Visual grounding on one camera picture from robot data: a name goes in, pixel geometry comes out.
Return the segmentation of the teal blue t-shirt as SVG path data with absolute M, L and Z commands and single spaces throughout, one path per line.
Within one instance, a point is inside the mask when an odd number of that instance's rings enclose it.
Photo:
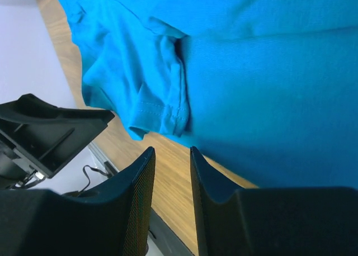
M 260 187 L 357 187 L 357 0 L 58 0 L 86 105 Z

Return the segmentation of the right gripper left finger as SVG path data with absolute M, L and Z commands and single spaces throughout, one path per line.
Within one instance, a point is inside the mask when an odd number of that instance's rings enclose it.
M 156 154 L 78 196 L 1 191 L 2 255 L 145 255 Z

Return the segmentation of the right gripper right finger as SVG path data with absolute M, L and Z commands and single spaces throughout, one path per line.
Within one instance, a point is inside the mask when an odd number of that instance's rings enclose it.
M 190 149 L 200 255 L 356 255 L 357 190 L 245 189 Z

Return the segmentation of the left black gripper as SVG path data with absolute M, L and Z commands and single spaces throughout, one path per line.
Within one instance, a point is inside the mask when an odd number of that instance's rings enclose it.
M 60 108 L 33 94 L 1 104 L 1 188 L 53 178 L 113 118 L 108 110 Z

